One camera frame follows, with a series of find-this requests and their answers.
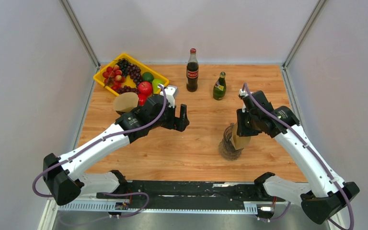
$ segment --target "lime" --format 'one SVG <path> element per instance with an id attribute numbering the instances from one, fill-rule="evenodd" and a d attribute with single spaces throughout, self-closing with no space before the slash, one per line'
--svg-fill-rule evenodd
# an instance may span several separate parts
<path id="1" fill-rule="evenodd" d="M 153 86 L 153 93 L 156 93 L 159 88 L 157 87 L 159 84 L 164 84 L 163 80 L 160 79 L 154 79 L 151 85 Z"/>
<path id="2" fill-rule="evenodd" d="M 144 72 L 142 75 L 144 81 L 152 82 L 154 80 L 153 74 L 149 72 Z"/>

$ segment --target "perrier bottle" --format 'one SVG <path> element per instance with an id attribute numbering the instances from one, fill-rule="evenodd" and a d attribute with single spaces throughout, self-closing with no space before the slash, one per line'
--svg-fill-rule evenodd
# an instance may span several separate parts
<path id="1" fill-rule="evenodd" d="M 226 93 L 225 72 L 221 72 L 218 81 L 214 85 L 212 96 L 215 100 L 222 100 Z"/>

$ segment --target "fruit tray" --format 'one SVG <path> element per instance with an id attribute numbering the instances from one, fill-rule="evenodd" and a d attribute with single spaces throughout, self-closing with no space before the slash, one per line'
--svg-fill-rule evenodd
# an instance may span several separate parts
<path id="1" fill-rule="evenodd" d="M 120 60 L 120 59 L 126 59 L 126 60 L 129 61 L 129 63 L 137 65 L 140 68 L 140 74 L 141 75 L 145 72 L 150 72 L 153 75 L 154 79 L 160 79 L 162 81 L 162 84 L 165 87 L 167 87 L 169 85 L 170 81 L 167 78 L 163 77 L 161 74 L 159 74 L 156 71 L 150 69 L 149 67 L 143 65 L 142 63 L 140 63 L 139 61 L 137 61 L 136 59 L 134 59 L 133 57 L 129 56 L 126 53 L 122 53 L 117 58 L 115 58 L 115 60 L 111 61 L 111 63 L 109 63 L 104 68 L 102 68 L 99 72 L 97 72 L 93 77 L 94 80 L 96 82 L 98 82 L 98 84 L 102 85 L 102 87 L 103 87 L 105 85 L 105 83 L 104 83 L 105 78 L 102 76 L 102 74 L 104 72 L 106 72 L 106 68 L 108 68 L 108 67 L 113 68 L 118 63 L 118 60 Z M 131 88 L 136 88 L 136 84 L 133 82 L 133 80 L 130 78 L 129 75 L 126 76 L 126 81 L 124 83 L 122 83 L 122 87 L 124 87 L 125 85 L 130 86 Z M 115 96 L 119 96 L 119 94 L 116 91 L 114 91 L 113 89 L 111 89 L 111 87 L 105 86 L 105 88 L 107 90 L 109 90 L 111 93 L 115 94 Z"/>

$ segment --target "coca-cola bottle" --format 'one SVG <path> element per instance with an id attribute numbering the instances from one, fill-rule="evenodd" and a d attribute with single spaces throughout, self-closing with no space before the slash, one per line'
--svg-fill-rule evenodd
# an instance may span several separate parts
<path id="1" fill-rule="evenodd" d="M 187 90 L 190 92 L 195 92 L 198 88 L 198 69 L 196 49 L 192 48 L 187 63 Z"/>

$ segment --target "perforated metal strip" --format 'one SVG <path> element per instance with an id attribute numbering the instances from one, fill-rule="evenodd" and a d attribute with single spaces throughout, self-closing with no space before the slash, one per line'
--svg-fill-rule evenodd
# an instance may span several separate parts
<path id="1" fill-rule="evenodd" d="M 256 204 L 244 203 L 243 210 L 209 210 L 209 209 L 155 209 L 147 208 L 143 212 L 149 213 L 200 213 L 200 214 L 257 214 Z M 94 212 L 134 212 L 138 208 L 120 210 L 115 201 L 73 201 L 58 207 L 59 211 L 94 211 Z"/>

